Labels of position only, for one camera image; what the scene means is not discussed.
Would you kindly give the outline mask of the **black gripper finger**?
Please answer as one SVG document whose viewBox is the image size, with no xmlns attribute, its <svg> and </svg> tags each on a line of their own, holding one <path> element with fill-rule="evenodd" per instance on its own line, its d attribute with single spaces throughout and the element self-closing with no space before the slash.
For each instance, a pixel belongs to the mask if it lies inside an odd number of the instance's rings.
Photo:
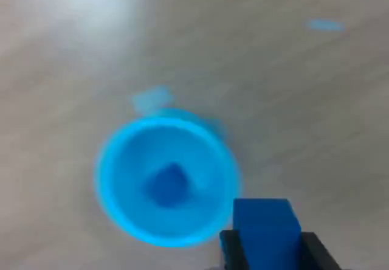
<svg viewBox="0 0 389 270">
<path fill-rule="evenodd" d="M 300 235 L 300 269 L 342 270 L 313 232 L 302 232 Z"/>
<path fill-rule="evenodd" d="M 222 230 L 219 234 L 224 269 L 248 269 L 248 263 L 237 230 Z"/>
</svg>

